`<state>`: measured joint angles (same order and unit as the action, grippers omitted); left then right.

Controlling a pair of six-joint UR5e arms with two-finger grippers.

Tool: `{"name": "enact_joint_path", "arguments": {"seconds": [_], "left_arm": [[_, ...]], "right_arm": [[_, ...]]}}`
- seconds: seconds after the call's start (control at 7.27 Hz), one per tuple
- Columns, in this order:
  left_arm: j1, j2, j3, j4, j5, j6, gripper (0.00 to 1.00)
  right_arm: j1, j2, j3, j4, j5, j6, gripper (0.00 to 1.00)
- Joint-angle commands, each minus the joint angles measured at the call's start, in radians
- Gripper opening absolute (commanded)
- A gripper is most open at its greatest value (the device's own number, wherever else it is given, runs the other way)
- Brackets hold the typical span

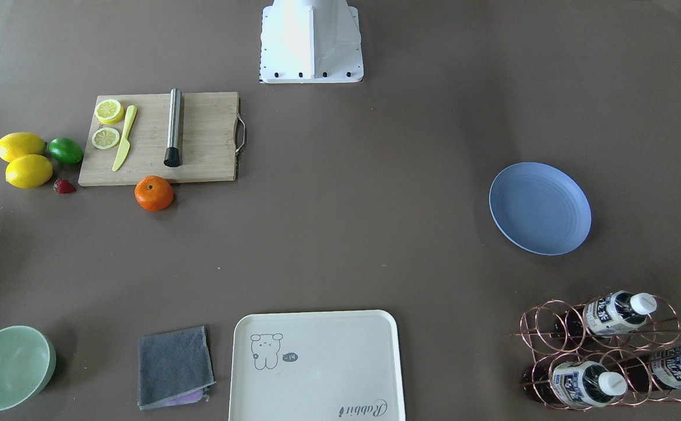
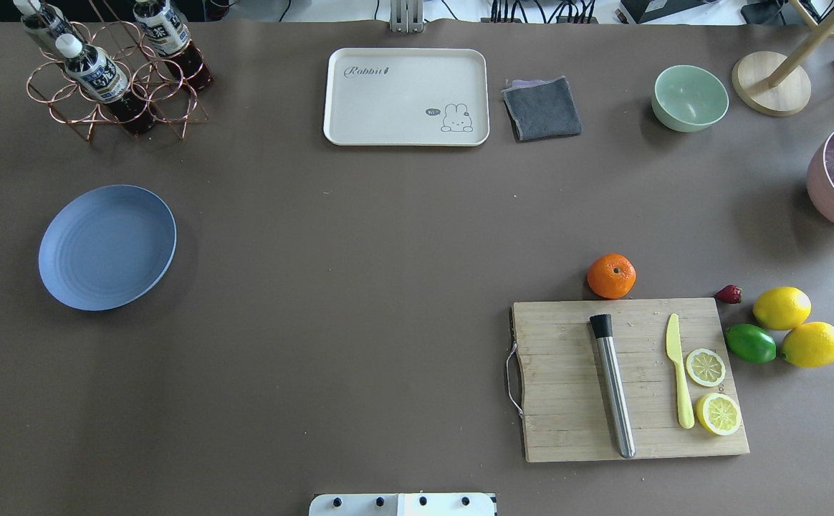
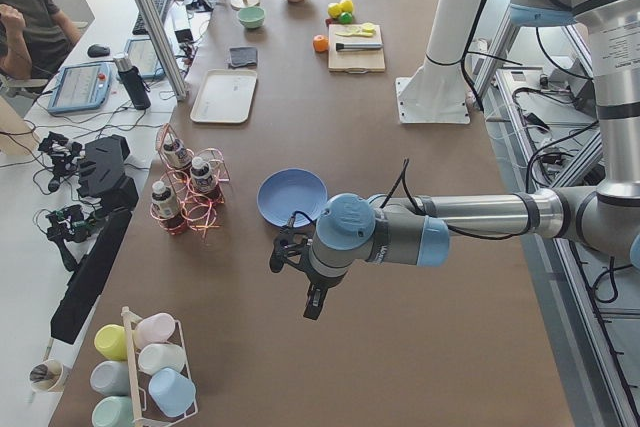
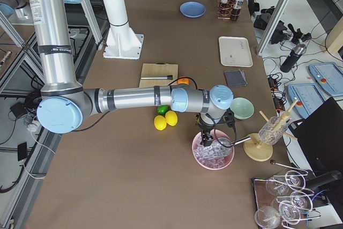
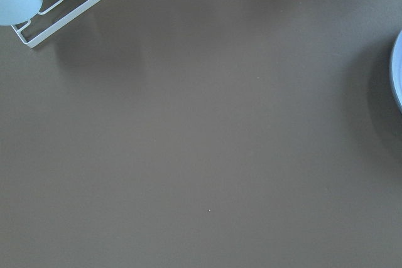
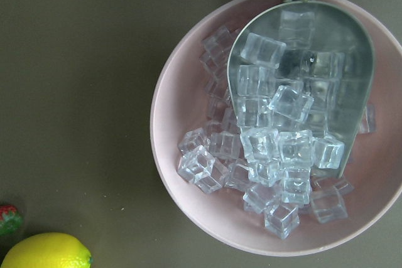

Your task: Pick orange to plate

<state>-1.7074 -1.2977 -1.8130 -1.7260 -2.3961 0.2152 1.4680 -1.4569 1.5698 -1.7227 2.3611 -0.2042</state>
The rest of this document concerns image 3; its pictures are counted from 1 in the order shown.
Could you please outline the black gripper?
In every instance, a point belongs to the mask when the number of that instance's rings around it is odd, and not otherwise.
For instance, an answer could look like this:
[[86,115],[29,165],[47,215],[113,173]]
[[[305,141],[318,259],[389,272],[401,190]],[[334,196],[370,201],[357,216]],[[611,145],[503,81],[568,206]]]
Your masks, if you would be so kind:
[[311,238],[303,228],[294,226],[295,220],[289,219],[279,230],[273,241],[273,250],[269,259],[269,268],[273,273],[282,271],[285,264],[303,272],[310,281],[303,317],[317,320],[322,313],[324,297],[329,286],[322,280],[311,264]]

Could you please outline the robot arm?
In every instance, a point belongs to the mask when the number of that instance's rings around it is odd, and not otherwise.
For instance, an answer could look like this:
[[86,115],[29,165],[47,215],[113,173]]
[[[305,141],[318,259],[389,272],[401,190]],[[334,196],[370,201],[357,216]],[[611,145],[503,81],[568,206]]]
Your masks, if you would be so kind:
[[291,266],[309,279],[307,318],[320,315],[328,291],[354,261],[438,266],[455,234],[564,238],[638,262],[639,0],[510,0],[509,16],[518,26],[587,28],[604,179],[594,187],[507,195],[336,195],[313,234],[286,224],[273,243],[271,270]]

